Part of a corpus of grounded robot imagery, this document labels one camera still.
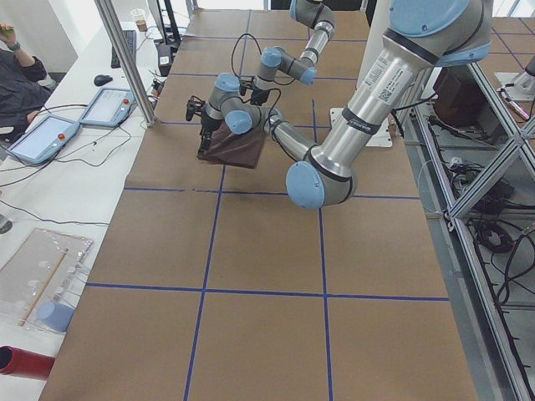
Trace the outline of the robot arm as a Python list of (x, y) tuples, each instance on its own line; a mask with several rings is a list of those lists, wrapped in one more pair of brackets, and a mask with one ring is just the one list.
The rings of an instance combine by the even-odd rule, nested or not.
[(434, 67), (452, 67), (484, 59), (490, 49), (490, 1), (393, 1), (383, 48), (352, 98), (332, 123), (326, 139), (315, 143), (280, 112), (266, 104), (277, 73), (303, 84), (316, 77), (318, 58), (335, 32), (333, 11), (321, 1), (294, 1), (293, 20), (313, 33), (299, 57), (281, 47), (262, 51), (250, 82), (220, 74), (208, 100), (190, 99), (188, 119), (201, 119), (201, 150), (225, 125), (234, 135), (262, 129), (292, 158), (286, 175), (290, 199), (304, 209), (342, 203), (357, 187), (353, 164), (380, 130), (416, 76)]
[(292, 55), (280, 45), (261, 52), (257, 72), (249, 84), (251, 104), (263, 105), (268, 101), (278, 73), (312, 85), (320, 54), (334, 36), (334, 12), (323, 1), (291, 1), (289, 12), (294, 21), (312, 30), (310, 38), (299, 55)]

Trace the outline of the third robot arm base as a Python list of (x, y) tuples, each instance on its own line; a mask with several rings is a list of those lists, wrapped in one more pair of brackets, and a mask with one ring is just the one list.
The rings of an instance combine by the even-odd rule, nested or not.
[(519, 73), (495, 72), (494, 75), (501, 85), (498, 92), (509, 103), (534, 100), (534, 58)]

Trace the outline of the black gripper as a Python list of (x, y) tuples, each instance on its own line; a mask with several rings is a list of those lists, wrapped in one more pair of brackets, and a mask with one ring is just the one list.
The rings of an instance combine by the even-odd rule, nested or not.
[(212, 118), (208, 114), (201, 116), (201, 143), (198, 149), (199, 153), (204, 153), (210, 148), (212, 133), (220, 129), (221, 125), (221, 119)]
[(268, 101), (270, 95), (270, 88), (261, 89), (255, 84), (251, 84), (252, 94), (250, 96), (251, 105), (263, 105)]

